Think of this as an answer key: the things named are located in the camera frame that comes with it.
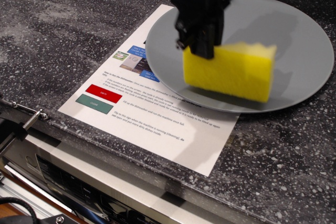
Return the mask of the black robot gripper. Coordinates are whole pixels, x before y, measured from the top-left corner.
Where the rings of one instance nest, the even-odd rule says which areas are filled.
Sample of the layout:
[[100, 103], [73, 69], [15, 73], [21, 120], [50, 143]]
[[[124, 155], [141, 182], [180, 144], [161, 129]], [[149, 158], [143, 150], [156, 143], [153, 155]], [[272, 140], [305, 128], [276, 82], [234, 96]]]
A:
[[204, 59], [214, 58], [214, 46], [222, 43], [224, 9], [230, 0], [171, 0], [178, 9], [175, 29], [177, 46], [189, 47]]

